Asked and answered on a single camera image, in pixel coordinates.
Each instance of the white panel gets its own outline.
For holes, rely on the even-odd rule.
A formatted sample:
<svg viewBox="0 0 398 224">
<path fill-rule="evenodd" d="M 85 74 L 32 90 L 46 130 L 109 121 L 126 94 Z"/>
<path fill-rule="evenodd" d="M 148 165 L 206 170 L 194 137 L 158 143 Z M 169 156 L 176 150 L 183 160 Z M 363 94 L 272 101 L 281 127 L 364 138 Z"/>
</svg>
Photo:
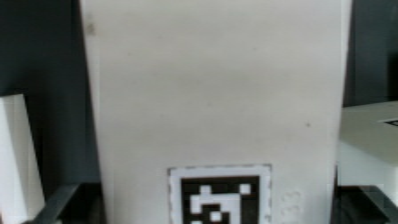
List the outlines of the white panel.
<svg viewBox="0 0 398 224">
<path fill-rule="evenodd" d="M 343 109 L 340 185 L 377 185 L 398 204 L 398 102 Z"/>
<path fill-rule="evenodd" d="M 112 224 L 171 223 L 171 167 L 244 164 L 272 222 L 329 223 L 347 2 L 84 1 Z"/>
<path fill-rule="evenodd" d="M 23 96 L 0 98 L 0 214 L 4 224 L 32 220 L 45 207 Z"/>
</svg>

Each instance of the black surface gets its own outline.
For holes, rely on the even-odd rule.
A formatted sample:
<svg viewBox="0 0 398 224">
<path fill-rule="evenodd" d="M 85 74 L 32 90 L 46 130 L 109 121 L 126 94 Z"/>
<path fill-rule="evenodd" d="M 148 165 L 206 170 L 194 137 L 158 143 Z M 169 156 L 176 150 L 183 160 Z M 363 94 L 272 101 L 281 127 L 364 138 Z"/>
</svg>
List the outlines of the black surface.
<svg viewBox="0 0 398 224">
<path fill-rule="evenodd" d="M 0 95 L 23 93 L 46 197 L 100 182 L 78 1 L 0 0 Z"/>
<path fill-rule="evenodd" d="M 332 224 L 396 224 L 398 209 L 375 186 L 338 187 Z"/>
<path fill-rule="evenodd" d="M 41 213 L 27 224 L 107 224 L 100 184 L 68 184 L 57 189 Z"/>
</svg>

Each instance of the gray wall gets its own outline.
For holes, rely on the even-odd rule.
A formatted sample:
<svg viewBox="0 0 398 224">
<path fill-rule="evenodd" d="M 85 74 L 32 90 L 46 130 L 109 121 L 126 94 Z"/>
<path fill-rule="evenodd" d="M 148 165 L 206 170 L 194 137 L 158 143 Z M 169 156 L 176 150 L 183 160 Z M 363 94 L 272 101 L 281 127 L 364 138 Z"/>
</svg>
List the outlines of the gray wall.
<svg viewBox="0 0 398 224">
<path fill-rule="evenodd" d="M 356 0 L 345 106 L 396 100 L 396 0 Z"/>
<path fill-rule="evenodd" d="M 75 0 L 0 0 L 0 95 L 23 93 L 46 196 L 100 182 Z"/>
</svg>

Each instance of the white box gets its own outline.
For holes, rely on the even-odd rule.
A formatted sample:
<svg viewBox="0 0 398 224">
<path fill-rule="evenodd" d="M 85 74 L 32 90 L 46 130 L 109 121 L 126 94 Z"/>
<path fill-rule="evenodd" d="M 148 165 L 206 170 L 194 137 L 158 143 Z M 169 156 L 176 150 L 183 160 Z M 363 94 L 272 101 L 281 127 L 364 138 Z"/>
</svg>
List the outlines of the white box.
<svg viewBox="0 0 398 224">
<path fill-rule="evenodd" d="M 398 102 L 343 109 L 340 185 L 375 185 L 398 205 Z"/>
<path fill-rule="evenodd" d="M 272 223 L 329 223 L 348 5 L 84 1 L 110 224 L 173 224 L 173 167 L 261 164 Z"/>
<path fill-rule="evenodd" d="M 23 95 L 0 97 L 0 214 L 22 224 L 45 207 Z"/>
</svg>

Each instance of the white object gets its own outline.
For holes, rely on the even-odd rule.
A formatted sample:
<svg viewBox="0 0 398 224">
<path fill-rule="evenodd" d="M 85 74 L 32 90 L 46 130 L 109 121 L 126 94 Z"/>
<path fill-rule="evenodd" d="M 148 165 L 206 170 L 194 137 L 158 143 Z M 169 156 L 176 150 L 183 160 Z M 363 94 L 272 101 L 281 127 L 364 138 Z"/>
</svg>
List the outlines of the white object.
<svg viewBox="0 0 398 224">
<path fill-rule="evenodd" d="M 0 98 L 0 214 L 4 224 L 34 219 L 45 197 L 23 95 Z"/>
<path fill-rule="evenodd" d="M 221 222 L 222 221 L 222 214 L 221 214 L 221 212 L 212 212 L 210 216 L 212 216 L 210 217 L 212 222 Z"/>
<path fill-rule="evenodd" d="M 171 223 L 171 167 L 244 164 L 272 222 L 329 223 L 350 1 L 82 4 L 109 223 Z"/>
<path fill-rule="evenodd" d="M 398 205 L 398 102 L 343 109 L 340 185 L 375 185 Z"/>
</svg>

